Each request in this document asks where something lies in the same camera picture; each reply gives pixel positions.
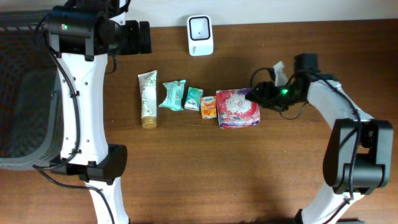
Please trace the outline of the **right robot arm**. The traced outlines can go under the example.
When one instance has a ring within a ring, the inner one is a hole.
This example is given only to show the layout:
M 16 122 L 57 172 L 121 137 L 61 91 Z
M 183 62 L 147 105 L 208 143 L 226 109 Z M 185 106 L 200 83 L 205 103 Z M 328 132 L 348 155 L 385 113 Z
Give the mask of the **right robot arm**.
M 331 128 L 323 158 L 324 183 L 291 222 L 341 223 L 350 206 L 389 182 L 393 125 L 357 106 L 333 74 L 321 72 L 315 53 L 296 55 L 294 73 L 282 83 L 275 68 L 267 72 L 271 80 L 251 83 L 246 99 L 279 113 L 296 103 L 311 105 Z

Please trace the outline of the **mint green wipes packet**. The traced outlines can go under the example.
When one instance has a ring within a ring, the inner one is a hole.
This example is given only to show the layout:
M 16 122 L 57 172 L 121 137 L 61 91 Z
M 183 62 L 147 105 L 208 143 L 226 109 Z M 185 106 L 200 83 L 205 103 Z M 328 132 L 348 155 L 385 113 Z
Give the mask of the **mint green wipes packet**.
M 183 111 L 182 99 L 186 80 L 165 82 L 165 100 L 159 105 L 160 108 L 169 108 L 172 111 Z

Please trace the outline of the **red floral tissue pack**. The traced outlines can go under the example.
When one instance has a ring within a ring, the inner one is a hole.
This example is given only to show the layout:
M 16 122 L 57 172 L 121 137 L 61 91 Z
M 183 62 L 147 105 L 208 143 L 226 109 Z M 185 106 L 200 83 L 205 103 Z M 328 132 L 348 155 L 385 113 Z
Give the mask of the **red floral tissue pack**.
M 216 106 L 221 129 L 255 126 L 261 120 L 259 105 L 247 100 L 250 88 L 218 90 Z

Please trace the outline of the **orange tissue pocket pack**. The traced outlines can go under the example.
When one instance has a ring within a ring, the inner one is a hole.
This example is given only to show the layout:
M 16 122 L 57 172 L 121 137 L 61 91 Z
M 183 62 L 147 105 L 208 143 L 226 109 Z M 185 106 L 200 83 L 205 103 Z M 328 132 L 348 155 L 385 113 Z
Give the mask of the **orange tissue pocket pack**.
M 217 117 L 216 97 L 205 96 L 200 100 L 201 117 L 203 119 L 213 119 Z

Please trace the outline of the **green white tissue pocket pack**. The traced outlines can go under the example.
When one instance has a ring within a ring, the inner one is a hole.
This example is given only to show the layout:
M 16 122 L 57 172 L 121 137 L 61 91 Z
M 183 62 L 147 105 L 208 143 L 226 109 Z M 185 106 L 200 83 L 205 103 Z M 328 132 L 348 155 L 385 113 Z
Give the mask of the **green white tissue pocket pack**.
M 187 92 L 184 108 L 186 110 L 199 111 L 200 100 L 203 96 L 203 90 L 199 88 L 189 87 Z

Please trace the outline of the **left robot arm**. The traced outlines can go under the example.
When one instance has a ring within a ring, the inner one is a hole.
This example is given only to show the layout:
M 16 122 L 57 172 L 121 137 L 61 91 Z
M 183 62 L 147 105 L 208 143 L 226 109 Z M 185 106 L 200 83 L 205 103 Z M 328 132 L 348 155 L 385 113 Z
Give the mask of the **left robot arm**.
M 59 158 L 41 169 L 76 175 L 89 190 L 98 223 L 129 223 L 121 177 L 127 148 L 108 144 L 103 83 L 109 56 L 151 53 L 148 22 L 126 21 L 129 1 L 68 1 L 47 15 L 44 42 L 62 88 L 63 142 Z

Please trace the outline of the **white cream tube gold cap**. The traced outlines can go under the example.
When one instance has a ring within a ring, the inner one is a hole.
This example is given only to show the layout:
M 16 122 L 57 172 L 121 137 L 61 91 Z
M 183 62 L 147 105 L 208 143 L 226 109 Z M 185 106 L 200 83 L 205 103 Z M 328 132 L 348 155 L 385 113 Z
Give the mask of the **white cream tube gold cap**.
M 141 94 L 141 120 L 144 129 L 157 126 L 157 70 L 137 76 Z

